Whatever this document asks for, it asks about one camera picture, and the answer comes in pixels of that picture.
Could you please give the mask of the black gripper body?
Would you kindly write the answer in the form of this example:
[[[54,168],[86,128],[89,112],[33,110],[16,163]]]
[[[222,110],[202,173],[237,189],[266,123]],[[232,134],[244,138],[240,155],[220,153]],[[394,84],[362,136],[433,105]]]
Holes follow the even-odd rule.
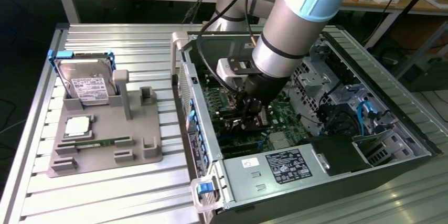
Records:
[[[246,77],[244,91],[250,98],[261,103],[270,103],[284,88],[289,77],[274,78],[265,74],[254,74]]]

